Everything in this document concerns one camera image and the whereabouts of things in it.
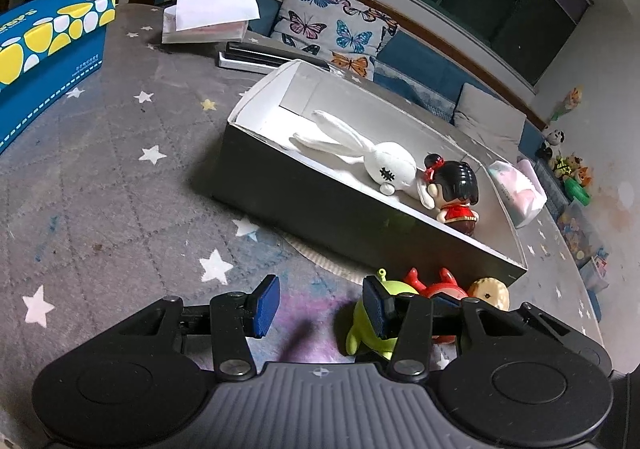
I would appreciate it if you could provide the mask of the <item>pastel tissue pack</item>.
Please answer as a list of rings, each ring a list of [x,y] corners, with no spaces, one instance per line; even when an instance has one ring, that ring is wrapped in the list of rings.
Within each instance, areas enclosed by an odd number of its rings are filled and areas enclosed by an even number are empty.
[[[521,157],[515,164],[495,161],[487,169],[515,228],[527,226],[547,202],[547,195],[532,162]]]

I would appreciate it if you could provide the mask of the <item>grey cushion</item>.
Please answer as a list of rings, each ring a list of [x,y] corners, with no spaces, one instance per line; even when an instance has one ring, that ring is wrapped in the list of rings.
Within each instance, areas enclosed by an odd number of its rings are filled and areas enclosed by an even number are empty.
[[[514,163],[526,115],[506,102],[464,83],[454,111],[454,126],[495,154]]]

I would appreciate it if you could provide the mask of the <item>pile of floor toys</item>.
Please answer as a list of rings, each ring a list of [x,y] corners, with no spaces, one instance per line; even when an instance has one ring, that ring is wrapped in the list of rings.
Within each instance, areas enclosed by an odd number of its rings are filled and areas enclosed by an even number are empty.
[[[563,151],[565,133],[554,126],[581,102],[582,89],[577,86],[556,104],[534,153],[535,172],[547,194],[550,213],[585,284],[596,318],[600,320],[602,311],[597,294],[608,287],[606,272],[610,253],[586,215],[586,207],[591,202],[592,171],[582,157]]]

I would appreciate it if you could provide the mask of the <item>white plush rabbit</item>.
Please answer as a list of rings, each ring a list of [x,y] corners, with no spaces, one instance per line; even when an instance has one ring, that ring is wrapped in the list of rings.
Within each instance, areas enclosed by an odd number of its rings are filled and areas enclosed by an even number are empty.
[[[307,148],[336,156],[361,158],[364,169],[386,196],[402,191],[419,200],[425,209],[435,209],[434,200],[426,191],[423,175],[410,152],[398,143],[373,143],[372,140],[322,110],[314,110],[311,120],[320,132],[331,138],[330,142],[309,138],[295,133],[292,138]]]

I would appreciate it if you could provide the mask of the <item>blue sofa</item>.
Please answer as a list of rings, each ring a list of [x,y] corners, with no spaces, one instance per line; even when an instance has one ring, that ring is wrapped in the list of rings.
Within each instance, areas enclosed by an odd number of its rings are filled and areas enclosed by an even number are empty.
[[[250,30],[268,36],[276,23],[281,2],[257,0],[257,3],[260,19],[250,22]],[[373,82],[450,123],[454,123],[454,108],[465,83],[509,103],[468,69],[404,30],[398,30],[378,53]],[[518,150],[534,158],[543,141],[544,134],[525,119]]]

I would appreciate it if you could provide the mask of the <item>green alien toy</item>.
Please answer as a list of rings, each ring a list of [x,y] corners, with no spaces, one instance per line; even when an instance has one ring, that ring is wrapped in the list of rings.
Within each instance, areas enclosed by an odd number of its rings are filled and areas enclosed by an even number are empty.
[[[387,280],[386,270],[378,269],[375,278],[382,283],[385,290],[391,295],[407,294],[417,295],[418,292],[411,285],[398,280]],[[364,309],[362,299],[358,299],[354,314],[352,315],[352,326],[350,327],[345,342],[346,353],[355,356],[361,344],[366,345],[375,354],[387,360],[392,359],[396,345],[396,337],[391,339],[380,339],[374,332],[369,316]]]

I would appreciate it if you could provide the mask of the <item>white paper card holder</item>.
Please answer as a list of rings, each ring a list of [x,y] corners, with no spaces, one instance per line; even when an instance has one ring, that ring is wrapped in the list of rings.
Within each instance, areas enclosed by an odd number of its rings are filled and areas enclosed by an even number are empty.
[[[260,17],[256,0],[177,0],[163,13],[163,44],[242,41]]]

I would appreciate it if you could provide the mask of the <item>blue yellow tissue box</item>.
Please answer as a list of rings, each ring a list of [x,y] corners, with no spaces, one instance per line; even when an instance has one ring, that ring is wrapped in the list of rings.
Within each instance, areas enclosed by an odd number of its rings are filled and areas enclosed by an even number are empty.
[[[33,0],[1,16],[0,149],[103,64],[115,0]]]

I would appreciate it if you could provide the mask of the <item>black-haired girl doll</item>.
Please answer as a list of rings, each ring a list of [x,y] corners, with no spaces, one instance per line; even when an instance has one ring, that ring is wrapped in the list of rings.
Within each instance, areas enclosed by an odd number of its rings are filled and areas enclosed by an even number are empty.
[[[435,203],[436,220],[465,235],[473,235],[480,215],[472,206],[478,202],[480,193],[471,165],[427,154],[424,166],[423,179]]]

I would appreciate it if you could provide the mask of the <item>black flat box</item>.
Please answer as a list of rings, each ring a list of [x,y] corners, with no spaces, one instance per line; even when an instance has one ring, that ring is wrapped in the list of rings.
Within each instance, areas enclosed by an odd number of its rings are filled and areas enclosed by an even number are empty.
[[[220,68],[260,74],[268,74],[293,60],[303,60],[323,70],[330,70],[326,61],[314,55],[262,44],[228,42],[217,57]]]

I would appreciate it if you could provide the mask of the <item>tan peanut toy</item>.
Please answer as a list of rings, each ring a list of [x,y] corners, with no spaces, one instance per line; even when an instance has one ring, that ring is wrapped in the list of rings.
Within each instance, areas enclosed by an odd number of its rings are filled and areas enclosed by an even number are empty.
[[[482,299],[486,303],[503,310],[510,309],[510,293],[506,285],[496,278],[475,280],[468,290],[469,297]]]

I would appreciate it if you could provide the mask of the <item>grey white cardboard tray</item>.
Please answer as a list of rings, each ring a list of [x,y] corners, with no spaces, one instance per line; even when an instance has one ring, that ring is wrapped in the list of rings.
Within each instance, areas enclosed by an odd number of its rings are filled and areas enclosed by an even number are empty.
[[[527,263],[495,160],[405,99],[293,60],[232,109],[212,194],[364,265],[512,283]]]

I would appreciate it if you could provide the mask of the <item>red round figure toy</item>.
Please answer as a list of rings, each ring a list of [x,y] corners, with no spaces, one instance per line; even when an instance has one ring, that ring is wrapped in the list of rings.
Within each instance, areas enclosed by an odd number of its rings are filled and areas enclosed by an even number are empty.
[[[441,268],[435,283],[424,284],[419,279],[418,271],[411,268],[402,281],[433,303],[431,316],[428,317],[433,343],[456,342],[460,330],[461,301],[468,293],[460,287],[452,273],[447,268]]]

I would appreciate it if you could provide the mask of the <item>butterfly print pillow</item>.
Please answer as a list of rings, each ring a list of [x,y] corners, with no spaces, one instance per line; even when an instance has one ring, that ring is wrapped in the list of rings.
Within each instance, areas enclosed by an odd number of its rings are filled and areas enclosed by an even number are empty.
[[[368,80],[398,23],[357,0],[283,0],[270,36]]]

